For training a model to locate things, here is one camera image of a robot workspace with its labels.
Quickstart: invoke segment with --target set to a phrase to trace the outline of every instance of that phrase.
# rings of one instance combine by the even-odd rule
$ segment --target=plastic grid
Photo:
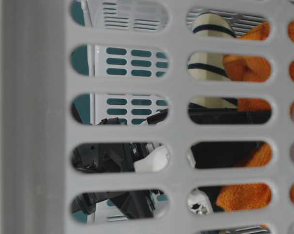
[[[273,234],[288,232],[294,222],[294,205],[289,199],[294,183],[289,156],[294,142],[289,116],[294,83],[288,74],[294,44],[287,25],[294,20],[294,4],[287,0],[157,2],[167,9],[169,22],[163,31],[151,34],[78,26],[70,16],[70,0],[46,0],[44,4],[0,0],[0,19],[5,19],[0,20],[0,234],[192,234],[259,223],[268,225]],[[271,35],[266,41],[196,37],[185,27],[185,17],[193,7],[263,15],[271,23]],[[85,78],[72,69],[69,59],[82,43],[156,46],[165,50],[171,68],[160,80]],[[33,53],[38,46],[45,50]],[[197,50],[264,56],[273,73],[263,84],[194,82],[183,64]],[[79,94],[133,90],[163,94],[169,100],[171,112],[162,125],[93,128],[76,123],[70,115],[71,103]],[[264,98],[273,107],[273,117],[262,126],[195,125],[186,108],[197,94]],[[264,168],[195,171],[183,157],[198,140],[237,139],[268,142],[273,148],[272,162]],[[169,166],[146,175],[80,175],[70,167],[70,153],[78,144],[120,140],[166,144],[171,152]],[[188,193],[196,186],[250,182],[271,187],[272,201],[265,209],[197,217],[187,208]],[[171,202],[161,219],[84,226],[74,222],[69,211],[72,199],[85,191],[155,187],[164,190]]]
[[[158,49],[150,48],[133,48],[133,47],[118,47],[125,51],[125,54],[109,54],[108,50],[111,47],[107,46],[98,46],[95,47],[95,77],[120,77],[123,78],[142,78],[142,79],[158,79],[165,74],[167,71],[168,60],[165,58],[163,52],[160,52]],[[122,59],[124,63],[122,65],[111,64],[110,59]],[[108,75],[107,72],[109,69],[116,69],[117,72],[125,71],[125,75]],[[147,72],[147,77],[145,74],[140,74],[140,72]],[[91,114],[91,118],[94,117],[92,121],[95,124],[98,124],[102,119],[110,117],[119,117],[127,121],[128,125],[139,124],[143,119],[146,119],[147,116],[155,114],[158,110],[167,108],[167,106],[159,105],[157,101],[163,100],[163,98],[157,95],[113,95],[113,94],[93,94],[91,98],[91,111],[94,111],[94,114]],[[108,103],[109,99],[125,99],[125,102],[114,105],[114,103]],[[150,103],[143,105],[142,101],[147,100]],[[109,114],[109,110],[124,110],[119,112],[118,115]],[[133,113],[134,110],[144,110],[140,112],[139,115]]]
[[[146,175],[77,175],[67,170],[66,204],[78,193],[90,190],[122,190],[159,187],[170,198],[170,210],[158,220],[139,220],[116,225],[82,227],[72,222],[66,214],[68,233],[194,233],[200,230],[232,228],[266,224],[274,234],[287,233],[294,222],[294,206],[289,199],[290,186],[294,183],[294,165],[289,148],[294,142],[294,124],[289,107],[294,100],[294,84],[288,66],[294,60],[294,44],[287,35],[287,25],[294,19],[294,5],[286,0],[162,0],[169,13],[169,23],[162,32],[154,34],[128,33],[113,30],[88,30],[75,25],[68,17],[66,27],[67,47],[70,51],[77,44],[91,40],[96,43],[123,46],[157,46],[165,50],[171,69],[161,80],[106,80],[86,79],[67,70],[67,102],[86,91],[130,93],[160,93],[170,103],[171,112],[160,126],[148,127],[98,127],[85,128],[67,120],[67,148],[83,142],[151,141],[166,144],[171,151],[169,166],[157,174]],[[266,16],[272,25],[266,41],[239,41],[232,39],[200,38],[185,27],[185,16],[192,7],[246,12]],[[259,55],[273,65],[273,74],[264,84],[194,82],[183,64],[194,51]],[[197,94],[206,96],[257,97],[268,100],[273,107],[272,119],[262,126],[198,126],[189,120],[186,107]],[[263,140],[273,148],[273,160],[264,168],[222,169],[194,171],[186,157],[189,146],[198,140]],[[241,211],[197,217],[186,206],[189,191],[196,186],[263,182],[272,189],[272,201],[262,210]]]

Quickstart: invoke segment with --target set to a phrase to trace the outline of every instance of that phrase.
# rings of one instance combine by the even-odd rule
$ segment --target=black plastic part
[[[75,198],[72,203],[72,213],[80,210],[86,215],[90,215],[96,211],[95,193],[85,193]]]
[[[149,191],[128,192],[111,200],[128,219],[152,218],[147,192]]]
[[[71,105],[71,113],[76,121],[78,121],[79,123],[82,123],[82,119],[74,103]]]
[[[263,124],[270,119],[271,112],[198,112],[190,109],[189,115],[191,120],[197,124]]]
[[[147,118],[148,124],[163,121],[168,109]],[[262,124],[271,117],[271,111],[240,112],[236,109],[189,108],[191,120],[197,124]]]
[[[104,119],[103,124],[121,124],[119,118]],[[146,143],[83,144],[73,152],[73,166],[85,173],[134,172],[134,162],[148,155]],[[96,203],[110,199],[128,218],[153,217],[150,190],[129,192],[84,193],[72,203],[72,212],[90,215]]]
[[[229,168],[247,160],[260,141],[200,142],[191,147],[198,169]]]

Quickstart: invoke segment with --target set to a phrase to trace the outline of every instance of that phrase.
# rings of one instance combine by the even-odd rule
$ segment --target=ventilation slot
[[[247,15],[238,12],[219,11],[215,9],[193,8],[187,14],[186,25],[189,28],[194,28],[193,22],[203,13],[213,13],[221,16],[229,23],[230,27],[234,30],[236,36],[238,37],[243,36],[256,26],[260,25],[264,21],[267,21],[266,18],[257,15]]]
[[[158,21],[136,19],[134,21],[134,30],[151,30],[156,31],[159,27]]]
[[[72,104],[77,122],[87,125],[122,124],[153,125],[165,121],[168,104],[159,95],[83,94]]]
[[[160,218],[169,205],[169,200],[167,197],[163,199],[163,195],[164,192],[158,189],[86,192],[74,198],[71,212],[77,221],[85,224],[89,223],[87,215],[95,217],[93,224]]]

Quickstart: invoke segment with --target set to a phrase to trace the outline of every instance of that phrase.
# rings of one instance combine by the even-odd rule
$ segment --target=teal surface
[[[72,17],[74,21],[84,25],[83,12],[81,9],[81,3],[73,2],[72,5]],[[72,54],[72,65],[74,68],[78,68],[76,71],[81,74],[89,74],[89,68],[87,67],[87,49],[86,46],[81,46],[77,51]],[[90,123],[90,95],[80,95],[74,100],[75,106],[80,114],[83,123]],[[87,216],[82,212],[76,212],[73,217],[79,221],[86,223]]]

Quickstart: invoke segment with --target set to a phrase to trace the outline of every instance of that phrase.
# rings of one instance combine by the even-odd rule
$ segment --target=navy stripe
[[[188,69],[202,69],[202,70],[206,70],[206,71],[209,71],[209,72],[219,74],[219,75],[221,75],[223,77],[228,77],[224,69],[221,69],[219,67],[209,65],[209,64],[192,63],[192,64],[188,65]]]
[[[238,99],[236,99],[236,98],[226,98],[226,97],[224,98],[224,97],[222,97],[222,99],[228,101],[229,103],[231,103],[231,104],[233,104],[235,106],[238,106]]]
[[[236,34],[233,31],[231,31],[230,29],[225,28],[223,26],[215,25],[215,24],[199,25],[198,27],[196,27],[193,30],[193,33],[197,33],[197,32],[203,31],[203,30],[213,30],[213,31],[223,32],[223,33],[226,33],[226,34],[232,36],[233,38],[236,37]]]

